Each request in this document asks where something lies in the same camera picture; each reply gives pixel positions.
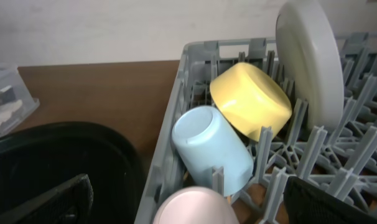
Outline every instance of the dishware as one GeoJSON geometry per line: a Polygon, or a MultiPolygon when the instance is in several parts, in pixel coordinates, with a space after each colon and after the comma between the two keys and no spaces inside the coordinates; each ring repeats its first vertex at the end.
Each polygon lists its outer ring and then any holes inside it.
{"type": "Polygon", "coordinates": [[[176,121],[172,140],[196,184],[212,187],[212,168],[223,167],[224,196],[241,190],[253,171],[248,150],[212,106],[189,110],[176,121]]]}
{"type": "Polygon", "coordinates": [[[237,217],[218,193],[189,187],[171,195],[158,209],[153,224],[238,224],[237,217]]]}
{"type": "Polygon", "coordinates": [[[224,117],[255,141],[259,141],[262,126],[271,127],[275,137],[292,114],[280,86],[248,63],[237,63],[214,79],[210,92],[224,117]]]}
{"type": "Polygon", "coordinates": [[[296,97],[309,102],[307,127],[333,131],[343,114],[343,75],[327,16],[316,0],[288,1],[276,24],[279,61],[295,80],[296,97]]]}

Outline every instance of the cup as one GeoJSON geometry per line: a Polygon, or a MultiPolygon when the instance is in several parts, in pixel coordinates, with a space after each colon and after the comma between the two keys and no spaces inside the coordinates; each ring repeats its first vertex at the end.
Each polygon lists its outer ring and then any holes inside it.
{"type": "Polygon", "coordinates": [[[172,194],[158,209],[153,224],[238,224],[237,217],[218,193],[189,187],[172,194]]]}
{"type": "Polygon", "coordinates": [[[223,167],[224,196],[241,190],[253,171],[253,160],[223,115],[199,106],[181,116],[172,140],[196,184],[212,187],[212,167],[223,167]]]}
{"type": "Polygon", "coordinates": [[[257,67],[237,63],[210,84],[213,101],[241,133],[259,141],[262,126],[273,137],[292,114],[291,103],[277,83],[257,67]]]}

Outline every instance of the black tray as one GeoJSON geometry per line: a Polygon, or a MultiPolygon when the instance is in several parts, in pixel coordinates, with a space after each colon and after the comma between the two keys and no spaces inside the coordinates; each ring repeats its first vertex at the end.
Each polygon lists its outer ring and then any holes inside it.
{"type": "Polygon", "coordinates": [[[93,187],[89,223],[133,223],[145,176],[132,145],[99,124],[47,124],[0,138],[0,214],[78,174],[93,187]]]}

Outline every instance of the clear plastic container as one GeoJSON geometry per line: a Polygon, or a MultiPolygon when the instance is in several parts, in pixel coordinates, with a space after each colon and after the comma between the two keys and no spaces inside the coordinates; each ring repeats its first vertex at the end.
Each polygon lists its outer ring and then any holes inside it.
{"type": "Polygon", "coordinates": [[[9,133],[39,106],[17,66],[0,64],[0,137],[9,133]]]}

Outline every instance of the light blue cup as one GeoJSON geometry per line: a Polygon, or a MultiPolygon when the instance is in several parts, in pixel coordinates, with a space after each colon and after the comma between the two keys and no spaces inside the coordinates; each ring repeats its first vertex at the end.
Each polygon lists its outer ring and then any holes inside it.
{"type": "Polygon", "coordinates": [[[224,196],[251,178],[253,160],[233,128],[214,107],[199,106],[179,118],[172,140],[196,184],[212,187],[212,167],[223,167],[224,196]]]}

